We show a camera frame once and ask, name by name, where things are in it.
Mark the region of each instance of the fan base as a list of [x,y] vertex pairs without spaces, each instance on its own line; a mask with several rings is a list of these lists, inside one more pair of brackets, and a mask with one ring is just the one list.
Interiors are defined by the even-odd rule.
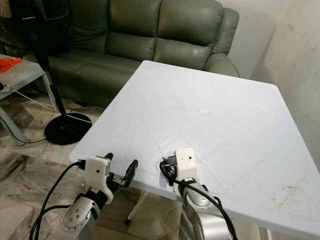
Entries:
[[[86,115],[80,113],[68,113],[78,119],[90,121]],[[57,145],[68,145],[79,142],[91,128],[92,123],[60,115],[51,120],[44,129],[46,139]]]

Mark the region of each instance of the wall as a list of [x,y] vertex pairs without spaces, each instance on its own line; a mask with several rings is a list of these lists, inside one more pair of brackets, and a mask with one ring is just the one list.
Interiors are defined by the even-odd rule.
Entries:
[[229,57],[240,76],[249,79],[270,41],[287,0],[217,0],[239,12]]
[[320,171],[320,1],[289,1],[251,78],[279,87]]

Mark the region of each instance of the white plastic table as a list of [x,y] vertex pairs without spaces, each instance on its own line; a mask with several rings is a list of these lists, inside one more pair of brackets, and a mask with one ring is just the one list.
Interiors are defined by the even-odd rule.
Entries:
[[235,218],[320,239],[320,174],[275,85],[144,61],[69,156],[114,153],[132,186],[177,199],[162,157],[194,148],[200,182]]
[[[0,54],[1,58],[13,58],[11,56]],[[35,62],[22,60],[22,62],[14,65],[9,70],[0,73],[0,82],[3,85],[10,85],[10,87],[14,90],[19,90],[29,83],[33,82],[37,78],[41,77],[45,88],[49,94],[52,105],[56,111],[58,111],[58,107],[56,105],[55,97],[50,89],[50,83],[47,78],[46,73],[42,70],[40,65]],[[14,93],[14,90],[10,90],[9,92],[0,92],[0,100]],[[0,106],[0,122],[3,127],[7,130],[8,134],[11,136],[14,143],[18,146],[23,145],[24,142],[27,141],[26,137],[21,133],[17,125],[11,120],[11,118],[7,115],[5,110]]]

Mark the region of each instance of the standing fan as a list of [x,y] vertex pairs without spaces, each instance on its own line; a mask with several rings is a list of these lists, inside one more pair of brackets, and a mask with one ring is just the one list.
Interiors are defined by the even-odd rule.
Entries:
[[15,48],[32,50],[46,72],[60,116],[44,129],[46,139],[58,145],[81,140],[92,126],[90,119],[80,113],[66,113],[57,87],[49,73],[46,43],[54,30],[66,34],[71,24],[70,0],[0,0],[0,40]]

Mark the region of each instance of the orange cloth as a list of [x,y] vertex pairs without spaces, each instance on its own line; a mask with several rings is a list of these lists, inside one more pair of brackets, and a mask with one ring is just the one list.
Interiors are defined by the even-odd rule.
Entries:
[[22,59],[20,57],[0,57],[0,73],[3,73],[11,68],[12,65],[21,63]]

